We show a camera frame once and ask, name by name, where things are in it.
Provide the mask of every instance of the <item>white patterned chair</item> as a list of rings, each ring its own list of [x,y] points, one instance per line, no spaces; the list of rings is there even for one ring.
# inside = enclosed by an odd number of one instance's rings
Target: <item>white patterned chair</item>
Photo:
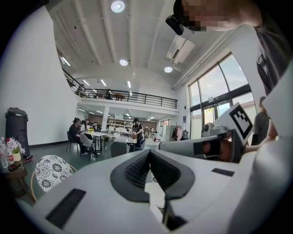
[[[73,174],[76,169],[70,166],[66,161],[56,155],[46,155],[36,164],[35,171],[31,177],[31,190],[34,199],[37,201],[33,192],[33,176],[36,175],[37,182],[44,192],[61,183],[63,180]]]

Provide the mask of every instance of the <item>ceiling air conditioner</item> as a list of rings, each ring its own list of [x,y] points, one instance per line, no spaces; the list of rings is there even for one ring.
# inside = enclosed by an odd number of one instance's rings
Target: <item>ceiling air conditioner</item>
[[[183,37],[176,36],[168,51],[167,58],[172,59],[174,64],[183,63],[194,48],[194,43]]]

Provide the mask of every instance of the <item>chair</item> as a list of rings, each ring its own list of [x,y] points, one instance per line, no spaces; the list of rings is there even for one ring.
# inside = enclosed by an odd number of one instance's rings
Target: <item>chair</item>
[[[37,182],[44,192],[61,183],[63,180],[73,174],[76,169],[66,161],[56,155],[46,155],[36,164],[31,177],[31,192],[35,201],[36,196],[33,191],[33,176],[36,175]]]
[[[67,147],[66,147],[66,152],[67,152],[67,149],[68,149],[68,145],[70,144],[70,149],[71,149],[71,144],[76,144],[76,148],[77,148],[77,155],[78,155],[78,143],[76,143],[74,141],[74,139],[72,138],[72,136],[70,136],[69,132],[67,132],[67,138],[68,138],[68,144],[67,144]]]
[[[127,154],[129,152],[129,145],[125,142],[113,142],[110,146],[112,158]]]
[[[91,160],[91,154],[92,154],[92,140],[90,140],[89,138],[87,138],[87,136],[84,133],[80,134],[81,137],[81,143],[84,147],[86,148],[90,148],[91,149],[91,153],[89,154],[89,158],[88,160]]]

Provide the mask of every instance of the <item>white ceiling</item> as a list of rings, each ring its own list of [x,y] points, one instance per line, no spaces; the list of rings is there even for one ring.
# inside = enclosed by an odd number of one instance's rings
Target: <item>white ceiling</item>
[[[201,48],[221,35],[185,30],[183,36],[195,47],[176,65],[181,72],[173,69],[167,74],[165,66],[173,65],[167,53],[176,34],[165,19],[173,13],[175,0],[123,1],[121,13],[111,11],[113,0],[62,0],[50,11],[56,47],[71,64],[62,67],[74,78],[81,78],[79,82],[93,83],[91,88],[104,88],[99,86],[101,79],[109,88],[119,90],[128,80],[134,86],[146,80],[172,86],[193,65]],[[127,59],[129,66],[120,66],[120,59]]]
[[[97,111],[104,112],[104,109],[105,109],[104,106],[84,105],[84,104],[79,104],[78,108],[82,109],[86,112],[92,112],[96,115],[101,115],[101,116],[103,114],[98,113]],[[130,109],[116,108],[116,107],[110,107],[110,110],[109,110],[109,115],[111,117],[114,117],[115,114],[125,115],[126,113],[128,113],[130,115],[130,117],[132,117],[132,119],[136,117],[141,120],[147,120],[147,119],[150,119],[151,117],[155,117],[155,118],[153,118],[154,121],[157,119],[161,119],[161,118],[170,116],[170,115],[161,114],[161,113],[139,111],[139,110],[130,110]]]

